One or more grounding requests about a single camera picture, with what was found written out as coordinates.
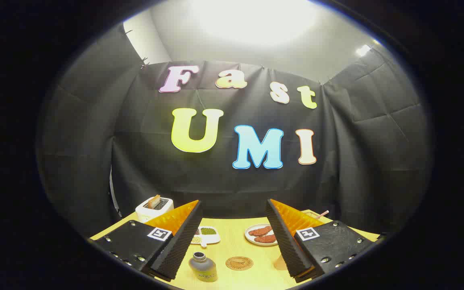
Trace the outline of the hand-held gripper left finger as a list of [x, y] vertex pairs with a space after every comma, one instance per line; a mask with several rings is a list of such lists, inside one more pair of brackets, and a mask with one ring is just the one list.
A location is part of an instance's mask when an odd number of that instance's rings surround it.
[[131, 219], [91, 244], [128, 268], [165, 281], [175, 279], [202, 219], [195, 200], [148, 222]]

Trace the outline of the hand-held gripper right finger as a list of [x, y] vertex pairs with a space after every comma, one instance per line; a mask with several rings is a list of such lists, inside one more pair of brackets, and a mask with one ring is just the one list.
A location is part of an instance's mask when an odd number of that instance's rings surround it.
[[340, 270], [381, 243], [343, 222], [321, 222], [274, 199], [267, 200], [266, 215], [289, 275], [296, 282]]

